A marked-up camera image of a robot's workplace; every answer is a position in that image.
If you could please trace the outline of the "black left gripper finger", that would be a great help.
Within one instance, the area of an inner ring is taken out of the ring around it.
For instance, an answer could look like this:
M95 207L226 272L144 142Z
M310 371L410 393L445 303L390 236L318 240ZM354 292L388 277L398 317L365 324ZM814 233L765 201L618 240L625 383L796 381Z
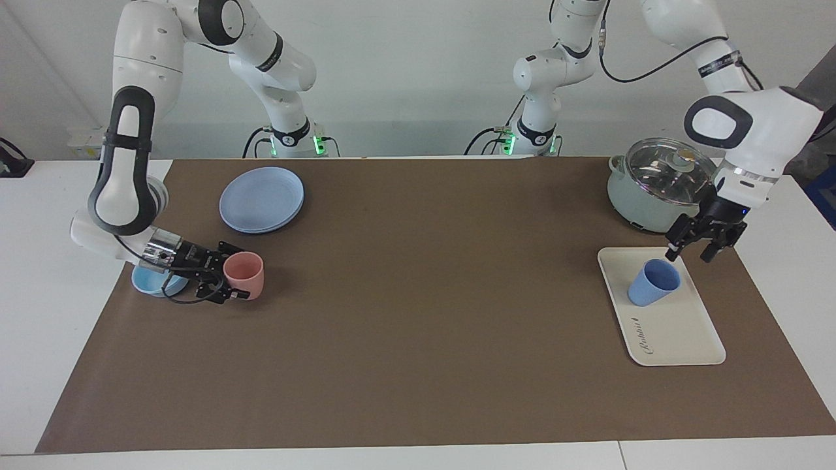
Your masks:
M710 262L712 262L716 258L717 254L722 252L724 249L727 249L728 247L734 247L740 239L741 235L743 235L746 228L746 223L711 224L707 229L707 232L705 233L704 238L708 239L709 243L699 256L701 261L705 262L706 264L710 264Z
M668 245L665 257L668 261L675 262L686 246L701 239L698 220L687 214L680 214L666 232L666 239Z

